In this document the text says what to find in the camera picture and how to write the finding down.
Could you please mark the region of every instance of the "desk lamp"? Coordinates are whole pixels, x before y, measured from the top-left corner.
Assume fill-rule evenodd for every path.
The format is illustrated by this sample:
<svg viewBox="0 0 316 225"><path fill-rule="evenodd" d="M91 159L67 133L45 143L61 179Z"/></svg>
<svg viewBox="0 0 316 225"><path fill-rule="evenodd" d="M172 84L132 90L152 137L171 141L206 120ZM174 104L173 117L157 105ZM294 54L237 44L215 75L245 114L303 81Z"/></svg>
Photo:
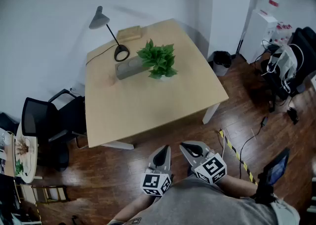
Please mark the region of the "desk lamp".
<svg viewBox="0 0 316 225"><path fill-rule="evenodd" d="M127 49L127 47L123 44L119 44L119 42L117 41L117 39L115 38L115 36L113 35L108 23L110 21L109 17L105 16L104 14L102 14L102 9L103 7L102 6L98 6L96 12L95 12L95 15L89 25L89 28L92 29L92 30L95 30L95 29L98 29L100 27L103 27L104 25L107 25L109 31L111 32L114 40L117 42L118 46L117 48L115 49L115 52L114 52L114 59L115 61L117 62L122 62L124 61L125 59L128 58L129 56L129 50ZM127 56L124 58L124 59L121 59L121 60L118 60L117 57L118 57L118 54L120 52L123 52L123 51L126 51L127 52Z"/></svg>

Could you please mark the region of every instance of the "table leg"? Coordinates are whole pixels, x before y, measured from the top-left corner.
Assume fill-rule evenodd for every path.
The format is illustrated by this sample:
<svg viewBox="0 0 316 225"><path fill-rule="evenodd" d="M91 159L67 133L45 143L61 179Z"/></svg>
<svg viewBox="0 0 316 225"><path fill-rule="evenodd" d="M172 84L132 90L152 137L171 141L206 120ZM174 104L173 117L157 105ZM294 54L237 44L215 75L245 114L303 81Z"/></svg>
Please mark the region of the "table leg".
<svg viewBox="0 0 316 225"><path fill-rule="evenodd" d="M217 110L220 103L217 103L211 107L209 107L204 115L203 124L207 124L209 120L211 120L212 116L214 115L215 111Z"/></svg>
<svg viewBox="0 0 316 225"><path fill-rule="evenodd" d="M133 150L134 149L134 145L122 143L122 142L118 142L118 141L112 141L112 142L103 144L102 146L112 147L112 148L117 148L117 149L124 149L124 150Z"/></svg>

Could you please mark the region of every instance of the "small table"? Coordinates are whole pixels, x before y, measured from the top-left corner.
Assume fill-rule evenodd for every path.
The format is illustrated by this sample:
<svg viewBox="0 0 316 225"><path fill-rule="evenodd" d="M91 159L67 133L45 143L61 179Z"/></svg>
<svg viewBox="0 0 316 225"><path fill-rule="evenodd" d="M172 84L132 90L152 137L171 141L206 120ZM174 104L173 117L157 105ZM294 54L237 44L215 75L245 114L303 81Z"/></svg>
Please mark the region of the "small table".
<svg viewBox="0 0 316 225"><path fill-rule="evenodd" d="M15 160L18 161L20 159L23 164L27 165L27 172L24 171L22 174L18 174L18 177L21 177L25 183L31 183L34 178L42 179L42 177L36 177L36 166L38 161L38 139L37 137L32 136L23 136L22 134L22 126L19 124L17 133L16 133L16 141L18 142L21 138L26 138L30 141L30 146L33 147L33 152L29 152L26 155L20 156L16 153L15 147Z"/></svg>
<svg viewBox="0 0 316 225"><path fill-rule="evenodd" d="M207 109L203 123L209 122L217 107L228 99L222 84L199 49L175 20L142 28L142 38L124 42L130 57L145 47L174 44L178 74L167 81L148 77L145 71L118 80L112 47L106 43L88 53L85 82L86 125L89 147L99 145L133 149L118 140L162 126Z"/></svg>

